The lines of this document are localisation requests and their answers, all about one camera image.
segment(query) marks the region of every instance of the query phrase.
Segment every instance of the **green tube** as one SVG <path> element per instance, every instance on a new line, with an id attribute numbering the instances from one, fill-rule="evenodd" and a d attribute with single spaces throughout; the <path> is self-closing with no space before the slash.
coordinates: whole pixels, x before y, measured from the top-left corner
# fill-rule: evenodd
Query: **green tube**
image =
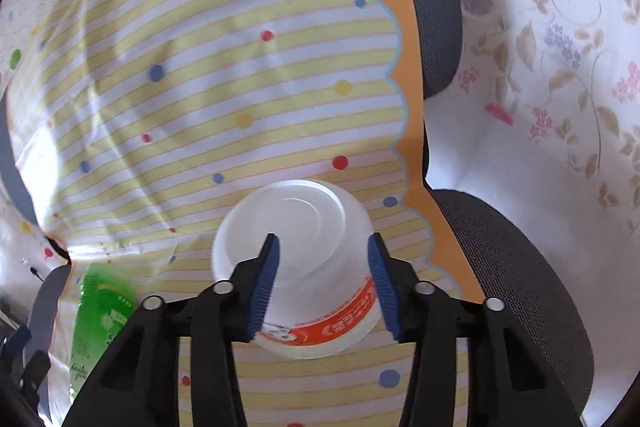
<path id="1" fill-rule="evenodd" d="M 71 345 L 73 401 L 100 357 L 136 309 L 130 281 L 110 264 L 89 266 L 80 289 L 80 302 Z"/>

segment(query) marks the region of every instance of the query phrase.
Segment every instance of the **blue dot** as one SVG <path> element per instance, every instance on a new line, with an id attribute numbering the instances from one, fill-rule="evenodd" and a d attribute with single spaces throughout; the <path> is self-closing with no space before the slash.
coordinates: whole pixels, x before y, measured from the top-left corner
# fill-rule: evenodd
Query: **blue dot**
<path id="1" fill-rule="evenodd" d="M 385 389 L 391 389 L 400 383 L 400 373 L 395 369 L 385 369 L 378 377 L 378 384 Z"/>
<path id="2" fill-rule="evenodd" d="M 164 78 L 164 68 L 160 64 L 149 68 L 149 80 L 151 82 L 160 82 Z"/>

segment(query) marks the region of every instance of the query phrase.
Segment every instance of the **light blue scalloped line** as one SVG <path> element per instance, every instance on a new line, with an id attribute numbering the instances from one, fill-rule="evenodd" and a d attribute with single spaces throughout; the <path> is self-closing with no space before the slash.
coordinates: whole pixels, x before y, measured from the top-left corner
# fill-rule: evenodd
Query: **light blue scalloped line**
<path id="1" fill-rule="evenodd" d="M 383 9 L 386 11 L 387 15 L 389 16 L 389 18 L 393 21 L 394 25 L 396 26 L 396 35 L 398 36 L 398 47 L 396 48 L 396 55 L 394 56 L 394 58 L 391 61 L 391 64 L 390 64 L 388 70 L 385 73 L 385 80 L 387 82 L 389 82 L 392 86 L 394 86 L 394 89 L 396 90 L 396 92 L 400 96 L 400 99 L 402 100 L 402 108 L 404 110 L 404 123 L 402 124 L 402 131 L 401 131 L 400 137 L 396 140 L 396 142 L 394 142 L 394 144 L 392 146 L 392 151 L 394 152 L 394 154 L 396 155 L 396 158 L 398 158 L 398 161 L 402 164 L 402 167 L 404 168 L 404 172 L 405 172 L 405 182 L 404 182 L 404 184 L 407 185 L 407 183 L 406 183 L 406 173 L 407 173 L 406 161 L 404 159 L 404 156 L 402 156 L 396 150 L 396 146 L 401 141 L 402 136 L 404 136 L 404 132 L 406 130 L 406 123 L 409 120 L 409 110 L 408 110 L 408 104 L 406 103 L 406 99 L 404 97 L 404 93 L 402 92 L 402 90 L 400 89 L 398 84 L 396 84 L 395 81 L 393 81 L 393 79 L 390 76 L 391 71 L 393 71 L 393 69 L 395 68 L 396 64 L 398 63 L 398 59 L 400 57 L 400 52 L 402 51 L 402 31 L 401 31 L 400 24 L 398 23 L 398 19 L 396 18 L 395 14 L 381 0 L 376 0 L 376 1 L 380 6 L 383 7 Z M 404 190 L 404 192 L 403 192 L 403 196 L 402 196 L 403 200 L 404 200 L 404 196 L 405 195 L 406 195 L 406 190 Z M 434 234 L 433 234 L 433 229 L 431 228 L 431 223 L 429 222 L 429 220 L 426 217 L 424 217 L 422 214 L 417 212 L 414 208 L 407 207 L 402 203 L 398 203 L 398 204 L 400 204 L 402 206 L 402 208 L 404 208 L 405 210 L 409 210 L 409 211 L 413 212 L 418 217 L 422 218 L 422 220 L 424 221 L 424 225 L 425 225 L 425 227 L 427 227 L 427 230 L 429 231 L 429 235 L 431 237 L 431 243 L 430 243 L 429 250 L 424 254 L 426 259 L 428 260 L 430 258 L 430 256 L 431 256 L 431 251 L 433 251 L 433 243 L 435 242 L 435 237 L 434 237 Z M 462 295 L 462 292 L 460 291 L 460 287 L 458 286 L 458 282 L 447 271 L 443 270 L 439 266 L 435 266 L 434 264 L 431 264 L 431 263 L 428 263 L 428 262 L 427 262 L 427 264 L 430 267 L 433 267 L 434 269 L 437 269 L 440 272 L 444 273 L 446 275 L 446 277 L 453 283 L 454 291 L 457 293 L 457 295 Z"/>

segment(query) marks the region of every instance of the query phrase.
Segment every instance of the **silver screw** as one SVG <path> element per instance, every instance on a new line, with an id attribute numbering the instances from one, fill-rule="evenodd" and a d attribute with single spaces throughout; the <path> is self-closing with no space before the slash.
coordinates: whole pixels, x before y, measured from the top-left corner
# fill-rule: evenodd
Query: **silver screw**
<path id="1" fill-rule="evenodd" d="M 226 295 L 234 290 L 234 284 L 231 281 L 218 281 L 213 285 L 213 292 L 218 295 Z"/>
<path id="2" fill-rule="evenodd" d="M 145 310 L 157 310 L 160 306 L 162 306 L 163 302 L 164 301 L 161 297 L 158 297 L 157 295 L 151 295 L 150 297 L 147 297 L 142 301 L 142 305 Z"/>
<path id="3" fill-rule="evenodd" d="M 500 299 L 497 299 L 495 297 L 491 297 L 490 299 L 487 299 L 485 304 L 487 308 L 489 308 L 491 311 L 494 311 L 494 312 L 501 312 L 504 309 L 504 302 L 502 302 Z"/>
<path id="4" fill-rule="evenodd" d="M 415 285 L 415 290 L 420 295 L 431 295 L 435 293 L 436 286 L 427 281 L 420 281 L 417 283 L 417 285 Z"/>

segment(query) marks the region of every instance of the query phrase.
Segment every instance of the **orange border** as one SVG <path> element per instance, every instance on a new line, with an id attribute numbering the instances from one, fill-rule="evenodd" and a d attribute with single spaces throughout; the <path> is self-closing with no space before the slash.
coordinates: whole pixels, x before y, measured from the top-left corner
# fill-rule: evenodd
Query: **orange border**
<path id="1" fill-rule="evenodd" d="M 422 101 L 422 62 L 414 0 L 381 0 L 396 16 L 402 33 L 402 51 L 391 78 L 404 93 L 408 120 L 404 136 L 396 146 L 406 162 L 407 192 L 404 205 L 428 218 L 434 246 L 430 262 L 455 279 L 468 301 L 483 302 L 484 294 L 473 270 L 462 253 L 449 223 L 422 183 L 422 147 L 424 143 L 424 105 Z"/>

